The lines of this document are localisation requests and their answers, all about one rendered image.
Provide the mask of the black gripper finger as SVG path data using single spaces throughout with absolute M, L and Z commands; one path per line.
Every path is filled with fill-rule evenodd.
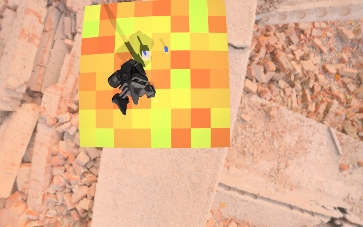
M 129 103 L 126 100 L 121 100 L 121 99 L 115 99 L 114 103 L 117 104 L 118 108 L 120 109 L 120 111 L 122 112 L 123 115 L 126 115 L 126 110 L 127 110 L 127 104 Z
M 138 101 L 139 101 L 139 96 L 140 96 L 140 92 L 146 87 L 146 85 L 135 82 L 135 81 L 131 81 L 128 85 L 133 103 L 135 105 L 137 105 Z

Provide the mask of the white block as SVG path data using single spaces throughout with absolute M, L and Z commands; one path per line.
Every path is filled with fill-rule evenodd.
M 150 59 L 150 51 L 145 51 L 147 53 L 147 55 L 145 55 L 142 51 L 142 59 L 145 60 L 145 59 Z

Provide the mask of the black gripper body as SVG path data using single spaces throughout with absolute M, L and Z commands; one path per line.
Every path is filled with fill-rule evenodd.
M 124 72 L 121 74 L 119 81 L 121 82 L 121 86 L 119 87 L 120 90 L 122 90 L 122 92 L 116 93 L 113 97 L 112 97 L 112 103 L 114 103 L 115 99 L 121 99 L 121 100 L 126 100 L 129 102 L 129 97 L 127 96 L 127 94 L 130 93 L 128 85 L 131 81 L 135 81 L 144 85 L 147 85 L 149 83 L 147 76 L 143 76 L 142 74 L 139 73 L 132 73 L 132 72 Z

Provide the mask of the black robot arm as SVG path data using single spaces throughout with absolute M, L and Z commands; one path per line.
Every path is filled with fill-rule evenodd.
M 117 88 L 121 85 L 121 82 L 119 81 L 120 76 L 124 72 L 132 72 L 132 73 L 139 73 L 143 76 L 146 76 L 146 72 L 143 69 L 143 66 L 141 63 L 138 63 L 137 61 L 133 60 L 132 58 L 123 63 L 120 70 L 117 70 L 115 73 L 113 73 L 107 80 L 111 87 Z M 143 97 L 146 94 L 147 98 L 155 97 L 156 91 L 153 87 L 153 85 L 147 85 L 141 92 L 139 97 Z

